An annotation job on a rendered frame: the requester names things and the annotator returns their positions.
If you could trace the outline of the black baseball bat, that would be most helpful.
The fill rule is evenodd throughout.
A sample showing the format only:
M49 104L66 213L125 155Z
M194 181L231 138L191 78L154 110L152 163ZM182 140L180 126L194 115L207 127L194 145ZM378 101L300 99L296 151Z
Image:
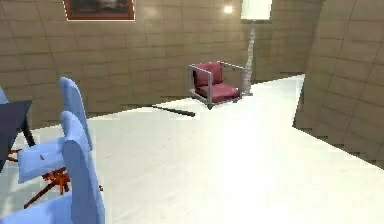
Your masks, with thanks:
M190 112L190 111L184 111L184 110L178 110L178 109L172 109L172 108L164 108L164 107L159 107L159 106L154 106L154 105L151 105L150 107L164 110L164 111L168 111L168 112L172 112L172 113L176 113L176 114L180 114L180 115L184 115L184 116L189 116L189 117L194 117L196 115L194 112Z

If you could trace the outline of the white shade floor lamp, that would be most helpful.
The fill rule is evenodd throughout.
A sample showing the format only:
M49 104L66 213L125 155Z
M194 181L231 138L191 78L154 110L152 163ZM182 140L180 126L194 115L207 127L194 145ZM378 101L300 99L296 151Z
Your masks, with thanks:
M256 23L269 21L271 16L272 0L243 0L241 19L250 23L249 40L247 47L247 61L244 67L242 94L252 96L251 77L254 58L254 43L256 38Z

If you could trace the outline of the dark blue table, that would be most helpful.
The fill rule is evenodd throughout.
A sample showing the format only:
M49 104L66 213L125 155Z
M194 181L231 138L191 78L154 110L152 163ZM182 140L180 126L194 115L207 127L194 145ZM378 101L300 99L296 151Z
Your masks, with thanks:
M19 132L24 134L29 146L35 144L27 120L31 103L24 100L0 104L0 172Z

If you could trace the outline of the red framed wall picture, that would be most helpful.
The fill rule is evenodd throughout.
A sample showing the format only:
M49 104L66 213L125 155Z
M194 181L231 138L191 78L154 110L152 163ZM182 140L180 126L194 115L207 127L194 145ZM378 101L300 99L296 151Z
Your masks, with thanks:
M134 0L63 0L68 20L134 21Z

